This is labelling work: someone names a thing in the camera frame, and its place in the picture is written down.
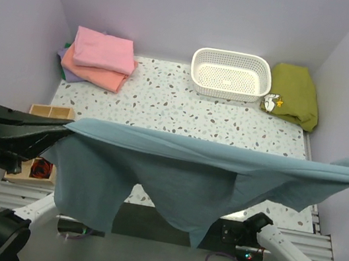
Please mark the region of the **blue t shirt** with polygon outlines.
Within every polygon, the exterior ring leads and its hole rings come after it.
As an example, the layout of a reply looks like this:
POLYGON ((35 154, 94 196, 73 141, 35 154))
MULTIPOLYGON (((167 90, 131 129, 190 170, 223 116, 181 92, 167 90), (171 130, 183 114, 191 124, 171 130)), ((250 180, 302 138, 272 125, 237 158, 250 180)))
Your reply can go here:
POLYGON ((136 184, 192 246, 230 213, 266 200, 302 211, 349 188, 349 159, 316 163, 91 118, 67 129, 44 154, 57 169, 56 207, 106 233, 136 184))

